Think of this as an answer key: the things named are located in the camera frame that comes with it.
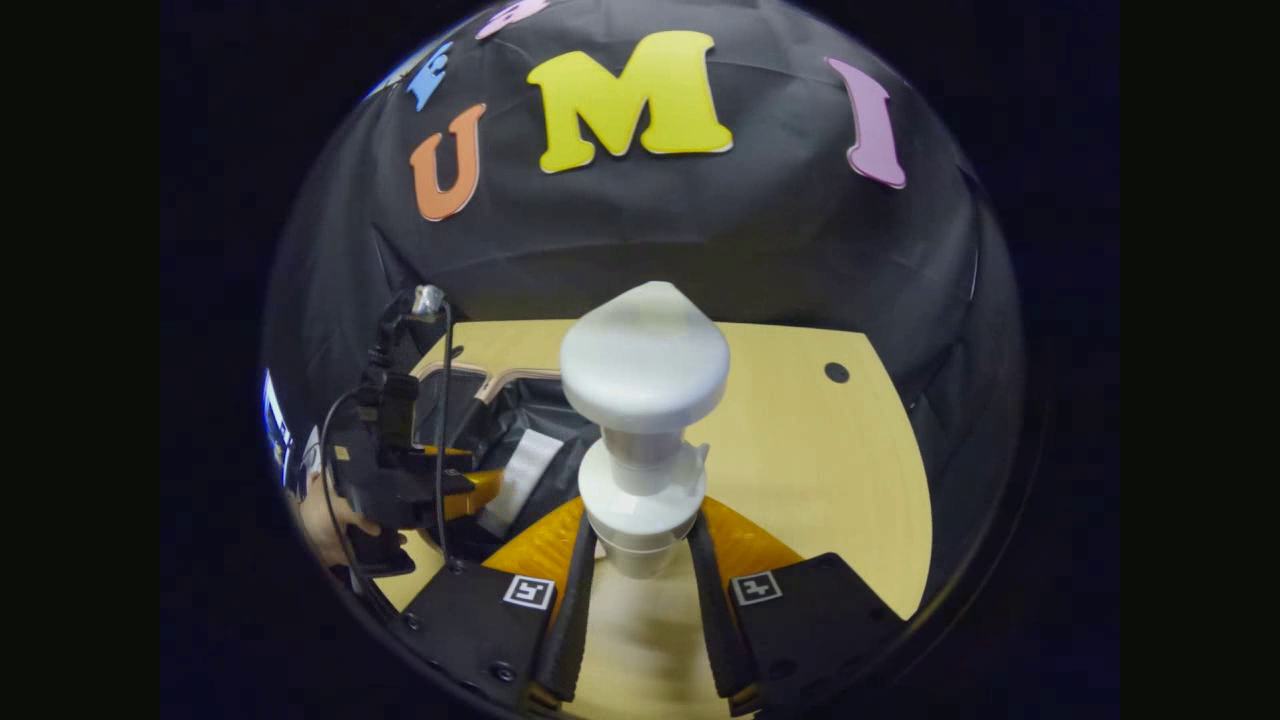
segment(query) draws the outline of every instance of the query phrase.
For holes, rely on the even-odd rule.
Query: metal screw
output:
[[[490,665],[489,674],[503,683],[511,683],[516,679],[516,671],[506,662],[494,662]]]

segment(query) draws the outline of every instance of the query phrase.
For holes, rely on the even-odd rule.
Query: white tape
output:
[[[477,519],[480,527],[499,538],[506,537],[516,515],[520,515],[520,510],[525,506],[534,488],[538,487],[538,480],[541,479],[543,473],[547,471],[547,466],[552,464],[552,459],[556,457],[561,447],[564,447],[562,441],[539,432],[525,430],[520,445],[516,446],[516,452],[511,455],[511,460],[507,461],[507,468],[502,473],[502,487],[498,489],[498,497],[490,500],[489,505],[485,505],[484,511],[480,512]]]

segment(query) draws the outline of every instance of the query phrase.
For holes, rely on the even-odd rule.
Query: white lid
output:
[[[564,396],[628,433],[691,425],[724,395],[728,343],[676,286],[649,282],[591,310],[561,343]]]

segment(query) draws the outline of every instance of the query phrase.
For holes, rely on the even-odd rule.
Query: yellow letter m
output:
[[[640,135],[645,150],[662,155],[732,147],[733,133],[716,119],[707,82],[705,56],[714,45],[700,32],[655,32],[640,40],[618,77],[582,51],[534,68],[527,79],[543,88],[547,114],[543,172],[580,168],[595,158],[595,146],[579,135],[579,115],[605,150],[625,155],[645,102],[649,128]]]

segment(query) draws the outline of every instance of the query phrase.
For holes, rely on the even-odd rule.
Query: white soap dispenser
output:
[[[719,404],[727,378],[724,336],[668,282],[614,297],[564,334],[564,396],[603,436],[582,457],[577,487],[622,574],[657,574],[692,527],[708,446],[685,442],[685,428]]]

